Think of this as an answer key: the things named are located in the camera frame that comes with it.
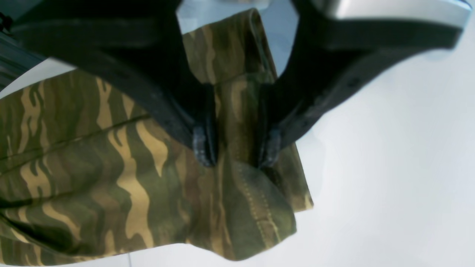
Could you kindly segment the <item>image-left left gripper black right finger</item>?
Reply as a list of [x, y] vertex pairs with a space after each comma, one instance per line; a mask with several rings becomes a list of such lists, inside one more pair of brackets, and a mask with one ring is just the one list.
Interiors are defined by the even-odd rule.
[[294, 0], [290, 58], [261, 86], [258, 166], [305, 135], [328, 111], [399, 62], [453, 49], [468, 22], [465, 0]]

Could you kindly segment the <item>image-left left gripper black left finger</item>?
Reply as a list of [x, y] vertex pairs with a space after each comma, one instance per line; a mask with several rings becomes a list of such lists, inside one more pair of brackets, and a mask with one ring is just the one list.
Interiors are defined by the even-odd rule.
[[203, 166], [217, 162], [212, 85], [192, 73], [180, 0], [43, 0], [9, 27], [19, 44], [105, 79]]

